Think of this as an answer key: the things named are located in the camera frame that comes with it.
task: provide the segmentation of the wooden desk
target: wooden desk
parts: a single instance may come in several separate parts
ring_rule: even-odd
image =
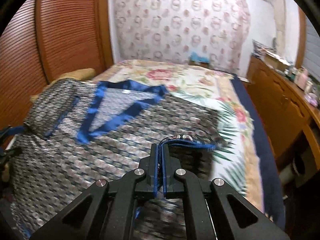
[[[270,137],[278,169],[292,161],[295,151],[308,146],[320,169],[320,111],[308,104],[293,82],[251,58],[248,93]]]

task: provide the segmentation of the patterned curtain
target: patterned curtain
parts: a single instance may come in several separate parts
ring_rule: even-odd
[[[191,52],[236,73],[250,28],[246,0],[115,0],[120,54],[185,64]]]

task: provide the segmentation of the garment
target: garment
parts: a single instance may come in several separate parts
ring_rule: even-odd
[[[27,229],[32,233],[37,230],[97,179],[112,181],[137,168],[139,160],[149,156],[152,143],[177,134],[197,136],[208,142],[212,142],[212,135],[216,136],[205,121],[217,119],[216,111],[165,94],[158,104],[150,105],[116,130],[81,144],[76,136],[87,110],[94,103],[98,85],[79,81],[74,81],[73,85],[79,101],[47,139],[29,130],[18,135],[14,143],[23,150],[22,155],[12,159],[15,201],[11,208],[21,231]],[[94,119],[97,123],[104,121]],[[185,149],[182,154],[179,148],[173,147],[171,152],[182,158],[184,168],[192,167],[190,160],[194,149]],[[199,177],[208,178],[211,160],[210,151],[201,154]],[[172,202],[154,201],[160,206],[170,206]],[[160,209],[157,216],[166,217],[167,214]],[[143,228],[137,226],[135,235],[139,236],[142,231]]]

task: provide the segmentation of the silver screw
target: silver screw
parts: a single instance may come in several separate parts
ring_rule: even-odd
[[[142,175],[144,173],[144,170],[143,169],[136,169],[135,171],[134,171],[134,174],[136,174],[136,175]]]
[[[104,185],[106,185],[107,184],[107,181],[105,180],[105,179],[98,179],[97,181],[96,181],[96,185],[98,186],[98,187],[103,187]]]
[[[186,170],[184,170],[184,169],[177,169],[177,170],[176,170],[176,173],[177,173],[178,175],[182,176],[182,175],[186,174]]]
[[[224,180],[223,179],[215,179],[214,180],[214,183],[217,185],[217,186],[222,186],[224,184]]]

